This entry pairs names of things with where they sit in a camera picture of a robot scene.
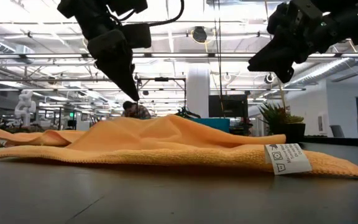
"gray tabletop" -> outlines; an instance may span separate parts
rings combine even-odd
[[[358,147],[305,147],[358,165]],[[0,223],[358,223],[358,180],[15,159]]]

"green plant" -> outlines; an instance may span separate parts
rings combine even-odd
[[[263,106],[259,107],[259,111],[265,118],[262,121],[269,126],[269,134],[273,134],[272,130],[280,125],[301,123],[303,121],[302,117],[287,113],[285,108],[282,108],[280,105],[264,103]]]

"robotic arm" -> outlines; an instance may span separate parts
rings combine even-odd
[[[135,65],[132,63],[132,49],[149,48],[152,45],[150,26],[159,26],[176,21],[183,14],[184,0],[181,10],[175,18],[155,22],[139,23],[123,26],[118,16],[130,11],[140,13],[147,9],[146,0],[62,0],[58,10],[66,18],[75,17],[84,37],[88,41],[88,50],[96,59],[95,65],[102,70],[124,93],[133,100],[139,100],[132,74]]]
[[[248,69],[275,72],[282,82],[289,82],[294,62],[303,63],[313,53],[325,53],[346,38],[358,44],[358,0],[282,3],[270,16],[267,31],[274,38],[249,60]]]

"white pillar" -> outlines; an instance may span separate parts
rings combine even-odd
[[[187,75],[187,107],[202,118],[209,118],[209,65],[192,63]]]

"man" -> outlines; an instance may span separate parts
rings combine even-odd
[[[122,107],[124,108],[124,112],[121,116],[127,118],[138,118],[138,119],[150,119],[151,115],[146,107],[139,105],[137,108],[137,104],[126,101]]]

